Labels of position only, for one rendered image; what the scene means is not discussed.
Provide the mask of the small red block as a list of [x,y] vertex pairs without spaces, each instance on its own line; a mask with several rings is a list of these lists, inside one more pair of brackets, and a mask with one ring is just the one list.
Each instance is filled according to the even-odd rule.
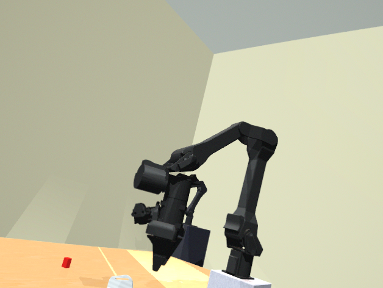
[[71,264],[71,260],[72,260],[72,258],[70,258],[70,257],[65,257],[64,260],[63,260],[62,267],[64,267],[64,268],[69,268],[69,267],[70,267],[70,264]]

